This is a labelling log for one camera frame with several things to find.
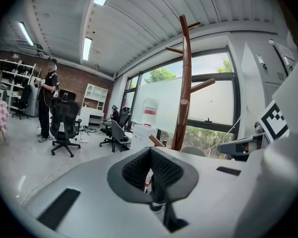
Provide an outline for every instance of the black pants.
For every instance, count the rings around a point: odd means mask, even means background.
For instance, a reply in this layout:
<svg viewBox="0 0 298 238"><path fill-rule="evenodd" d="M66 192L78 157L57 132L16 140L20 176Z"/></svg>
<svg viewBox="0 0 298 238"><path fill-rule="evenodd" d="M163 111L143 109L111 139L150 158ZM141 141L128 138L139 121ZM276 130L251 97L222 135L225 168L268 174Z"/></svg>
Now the black pants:
<svg viewBox="0 0 298 238"><path fill-rule="evenodd" d="M48 138L50 127L49 107L45 104L44 101L39 101L39 120L41 125L42 137Z"/></svg>

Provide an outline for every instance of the red label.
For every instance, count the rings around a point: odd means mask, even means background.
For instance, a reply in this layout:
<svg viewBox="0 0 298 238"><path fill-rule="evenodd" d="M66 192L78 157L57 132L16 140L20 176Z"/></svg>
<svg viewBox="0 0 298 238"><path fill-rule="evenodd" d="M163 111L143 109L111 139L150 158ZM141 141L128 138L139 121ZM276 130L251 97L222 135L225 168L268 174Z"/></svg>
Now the red label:
<svg viewBox="0 0 298 238"><path fill-rule="evenodd" d="M156 115L156 114L157 114L157 111L155 111L155 110L147 110L147 109L145 109L145 114L148 114L148 115Z"/></svg>

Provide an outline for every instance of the red brick wall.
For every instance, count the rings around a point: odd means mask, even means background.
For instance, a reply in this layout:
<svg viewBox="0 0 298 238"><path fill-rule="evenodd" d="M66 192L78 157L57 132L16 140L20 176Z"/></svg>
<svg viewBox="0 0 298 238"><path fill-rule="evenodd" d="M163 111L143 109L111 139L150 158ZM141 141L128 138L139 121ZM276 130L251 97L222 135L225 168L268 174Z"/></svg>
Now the red brick wall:
<svg viewBox="0 0 298 238"><path fill-rule="evenodd" d="M10 56L10 52L0 51L0 59L12 60L11 58L12 57ZM45 75L47 74L46 59L35 58L35 57L23 55L23 54L21 54L21 59L23 59L23 62L28 65L34 65L36 63L36 66L42 69L40 77L45 77ZM58 64L57 75L58 75L58 81L60 82L60 88L76 93L76 101L80 105L83 105L85 90L88 83L107 89L108 93L107 93L106 102L103 110L105 113L104 117L106 117L111 93L114 87L113 81L110 81L103 77L99 77L97 75L91 74L81 69L74 68L60 63ZM93 102L93 100L88 99L86 101L90 103L89 105L90 108L94 107L95 103Z"/></svg>

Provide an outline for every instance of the window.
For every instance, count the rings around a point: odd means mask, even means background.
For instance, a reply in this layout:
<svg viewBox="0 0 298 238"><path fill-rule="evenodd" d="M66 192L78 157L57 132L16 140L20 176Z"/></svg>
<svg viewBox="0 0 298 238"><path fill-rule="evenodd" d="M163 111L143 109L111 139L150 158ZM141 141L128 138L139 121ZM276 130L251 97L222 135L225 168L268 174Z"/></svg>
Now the window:
<svg viewBox="0 0 298 238"><path fill-rule="evenodd" d="M138 80L136 90L130 88L134 78ZM198 147L208 157L226 158L217 151L217 146L211 150L209 148L220 142L231 141L238 132L237 126L225 135L239 114L239 87L228 49L192 55L192 86L211 78L216 80L215 84L191 94L183 147ZM129 79L123 102L133 99L130 124L146 123L160 129L161 142L166 140L167 147L171 147L181 84L181 59L160 64Z"/></svg>
<svg viewBox="0 0 298 238"><path fill-rule="evenodd" d="M125 88L125 93L122 101L121 108L126 106L130 109L133 108L133 102L134 102L134 95L136 92L136 86L138 83L138 78L139 76L134 76L132 78L129 78L127 80L126 88Z"/></svg>
<svg viewBox="0 0 298 238"><path fill-rule="evenodd" d="M233 125L233 116L234 93L231 80L217 80L215 84L191 94L188 119Z"/></svg>
<svg viewBox="0 0 298 238"><path fill-rule="evenodd" d="M125 98L123 101L123 107L127 105L127 108L131 108L133 104L135 92L130 92L125 94Z"/></svg>
<svg viewBox="0 0 298 238"><path fill-rule="evenodd" d="M127 81L126 90L135 88L137 85L138 76L131 78Z"/></svg>

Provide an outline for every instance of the wooden coat rack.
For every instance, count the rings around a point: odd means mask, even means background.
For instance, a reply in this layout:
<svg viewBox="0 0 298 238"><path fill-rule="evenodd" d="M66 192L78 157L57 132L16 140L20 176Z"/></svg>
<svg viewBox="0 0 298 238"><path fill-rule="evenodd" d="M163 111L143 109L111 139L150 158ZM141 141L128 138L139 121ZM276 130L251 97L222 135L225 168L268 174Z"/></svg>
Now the wooden coat rack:
<svg viewBox="0 0 298 238"><path fill-rule="evenodd" d="M180 18L180 23L182 27L182 33L183 33L183 50L170 48L170 47L165 48L166 50L173 51L183 55L183 71L182 71L180 105L179 105L179 111L178 111L177 125L175 128L174 137L173 137L172 146L171 146L171 149L176 151L180 151L182 148L184 133L188 122L191 93L194 93L198 90L201 90L215 83L215 79L212 78L201 84L191 87L192 54L191 54L189 29L192 29L195 26L199 26L200 22L197 22L188 26L184 15L181 15L179 18ZM151 135L149 138L156 146L164 146L153 135Z"/></svg>

